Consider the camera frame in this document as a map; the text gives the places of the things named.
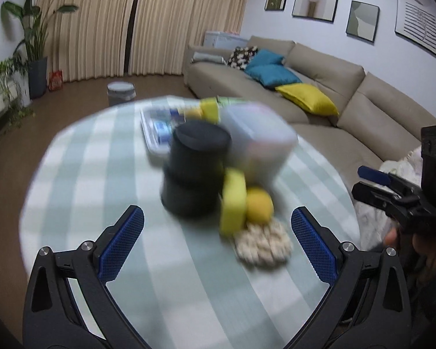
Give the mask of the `person's right hand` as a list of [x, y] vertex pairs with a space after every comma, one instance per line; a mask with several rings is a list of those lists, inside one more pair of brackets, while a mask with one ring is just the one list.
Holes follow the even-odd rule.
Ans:
[[383, 244], [396, 250], [411, 247], [410, 255], [417, 260], [414, 274], [420, 284], [426, 284], [436, 278], [436, 236], [406, 236], [399, 228], [393, 228], [384, 237]]

